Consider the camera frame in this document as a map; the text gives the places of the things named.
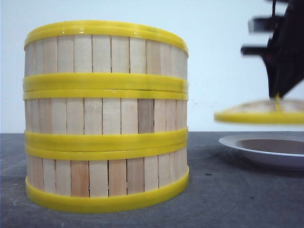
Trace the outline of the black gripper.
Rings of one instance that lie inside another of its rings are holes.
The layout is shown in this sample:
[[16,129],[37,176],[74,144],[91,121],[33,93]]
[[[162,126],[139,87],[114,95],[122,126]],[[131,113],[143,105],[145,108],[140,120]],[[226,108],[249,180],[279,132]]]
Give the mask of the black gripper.
[[[304,79],[303,67],[284,66],[295,64],[304,58],[304,2],[302,0],[285,0],[284,2],[287,3],[285,14],[281,15],[284,20],[272,32],[268,44],[241,48],[242,55],[259,56],[263,59],[268,76],[270,98],[276,95],[283,97]],[[277,16],[276,1],[272,3],[271,16]]]

